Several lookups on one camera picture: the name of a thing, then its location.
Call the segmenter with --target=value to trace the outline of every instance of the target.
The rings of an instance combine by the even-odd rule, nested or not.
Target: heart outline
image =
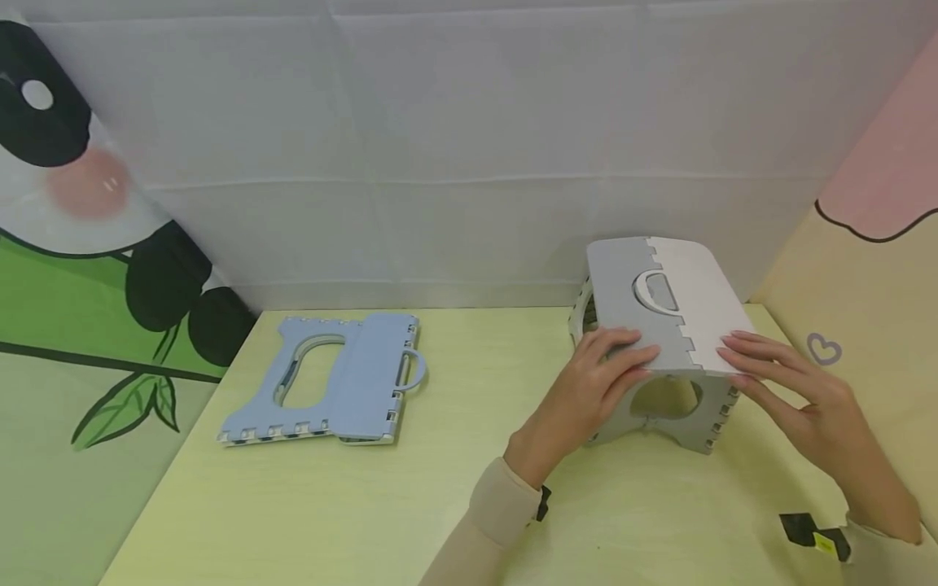
[[[818,363],[822,367],[829,367],[831,365],[837,364],[843,357],[843,348],[840,346],[840,344],[833,340],[828,340],[817,332],[811,332],[808,334],[807,343],[808,352],[811,354],[811,358],[813,358],[814,362]],[[814,349],[815,344],[819,345],[822,350],[833,350],[833,355],[831,355],[829,358],[822,358]]]

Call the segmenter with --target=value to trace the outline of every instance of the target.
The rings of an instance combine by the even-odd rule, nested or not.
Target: green leaf
[[[150,414],[159,386],[153,374],[135,372],[116,384],[84,415],[71,436],[72,446],[84,450],[120,437]]]
[[[157,378],[157,390],[153,394],[153,408],[159,420],[173,431],[179,431],[175,418],[175,387],[173,380],[166,376]]]

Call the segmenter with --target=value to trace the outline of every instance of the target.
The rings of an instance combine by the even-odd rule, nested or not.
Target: woman's left hand
[[[504,458],[515,474],[540,488],[557,464],[612,416],[626,392],[648,378],[651,373],[641,366],[658,356],[658,346],[623,349],[606,359],[614,348],[641,337],[625,328],[583,336],[547,396],[508,442]]]

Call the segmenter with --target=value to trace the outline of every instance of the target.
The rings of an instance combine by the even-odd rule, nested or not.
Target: woman's right hand
[[[728,349],[720,349],[720,356],[746,373],[731,377],[733,385],[772,417],[802,456],[837,482],[851,518],[920,543],[918,503],[876,441],[850,385],[773,339],[733,332],[723,342]],[[792,389],[808,405],[796,409],[760,379]]]

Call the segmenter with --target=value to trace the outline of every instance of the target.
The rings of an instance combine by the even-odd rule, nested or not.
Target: hand
[[[637,330],[602,328],[583,336],[547,396],[508,442],[505,462],[515,474],[540,488],[612,416],[626,392],[650,376],[640,366],[658,355],[658,346],[621,350],[606,360],[612,349],[641,336]]]
[[[772,417],[802,456],[837,482],[851,517],[887,535],[920,543],[918,503],[876,441],[850,385],[787,344],[748,332],[733,332],[723,342],[729,349],[719,349],[719,355],[746,373],[730,381]],[[757,379],[792,389],[808,405],[796,409]]]

